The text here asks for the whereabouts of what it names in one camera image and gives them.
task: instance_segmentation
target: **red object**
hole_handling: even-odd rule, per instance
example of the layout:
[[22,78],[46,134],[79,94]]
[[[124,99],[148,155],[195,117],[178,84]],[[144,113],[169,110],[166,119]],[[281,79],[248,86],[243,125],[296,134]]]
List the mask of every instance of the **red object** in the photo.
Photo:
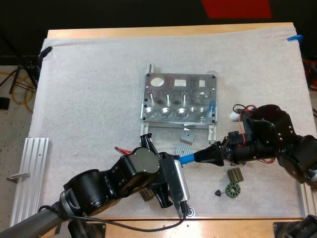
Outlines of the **red object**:
[[209,18],[272,18],[269,0],[203,0]]

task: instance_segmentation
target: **small metal block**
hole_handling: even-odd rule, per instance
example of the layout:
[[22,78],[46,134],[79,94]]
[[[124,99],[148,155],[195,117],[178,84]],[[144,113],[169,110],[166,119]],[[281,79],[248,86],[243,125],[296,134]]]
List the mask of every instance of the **small metal block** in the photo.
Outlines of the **small metal block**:
[[185,128],[183,130],[183,134],[182,134],[182,136],[180,138],[180,141],[191,145],[191,144],[193,144],[195,135],[196,135],[195,132]]
[[241,182],[244,180],[240,168],[230,169],[227,173],[230,182]]
[[190,155],[190,148],[188,145],[180,144],[176,146],[175,155],[179,155],[180,157]]

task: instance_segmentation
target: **black cable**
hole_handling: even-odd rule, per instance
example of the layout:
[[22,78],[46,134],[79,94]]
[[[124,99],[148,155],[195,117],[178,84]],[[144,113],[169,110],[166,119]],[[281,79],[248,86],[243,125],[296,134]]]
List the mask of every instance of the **black cable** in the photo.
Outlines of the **black cable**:
[[15,73],[17,72],[18,69],[15,69],[14,71],[12,71],[1,83],[0,83],[0,87]]
[[126,229],[133,230],[133,231],[138,231],[138,232],[160,232],[160,231],[164,231],[164,230],[168,230],[168,229],[177,227],[183,223],[183,221],[186,219],[186,215],[187,215],[186,213],[184,213],[183,218],[178,223],[175,223],[175,224],[167,226],[167,227],[161,227],[161,228],[156,228],[156,229],[142,229],[142,228],[138,228],[138,227],[131,227],[131,226],[128,226],[128,225],[125,225],[125,224],[122,224],[119,222],[110,221],[110,220],[104,220],[104,219],[93,218],[93,217],[78,217],[78,216],[64,214],[64,213],[57,211],[54,208],[54,205],[53,206],[48,206],[48,205],[41,206],[39,208],[39,211],[41,211],[44,208],[55,212],[57,215],[59,215],[63,219],[68,218],[68,219],[73,219],[73,220],[82,220],[82,221],[86,221],[86,222],[101,222],[101,223],[119,226],[122,228],[126,228]]
[[241,106],[241,107],[243,107],[243,109],[246,109],[247,107],[246,106],[244,106],[244,105],[242,105],[242,104],[235,104],[235,105],[233,105],[233,107],[232,107],[232,110],[235,112],[235,113],[237,113],[237,114],[240,114],[240,112],[237,112],[236,110],[235,110],[235,107],[236,106]]

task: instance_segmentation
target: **blue clip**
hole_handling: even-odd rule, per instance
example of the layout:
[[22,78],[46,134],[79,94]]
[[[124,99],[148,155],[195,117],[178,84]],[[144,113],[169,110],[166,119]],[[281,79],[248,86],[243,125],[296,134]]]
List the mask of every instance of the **blue clip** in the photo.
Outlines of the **blue clip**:
[[287,38],[287,41],[295,41],[295,40],[298,40],[298,42],[301,43],[303,40],[303,35],[296,35],[296,36],[291,36]]

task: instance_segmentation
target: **wooden table edge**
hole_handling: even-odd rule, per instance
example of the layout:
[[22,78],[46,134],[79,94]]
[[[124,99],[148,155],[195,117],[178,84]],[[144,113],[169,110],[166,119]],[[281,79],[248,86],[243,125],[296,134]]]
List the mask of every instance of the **wooden table edge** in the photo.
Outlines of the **wooden table edge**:
[[48,38],[190,36],[293,26],[292,22],[49,30]]

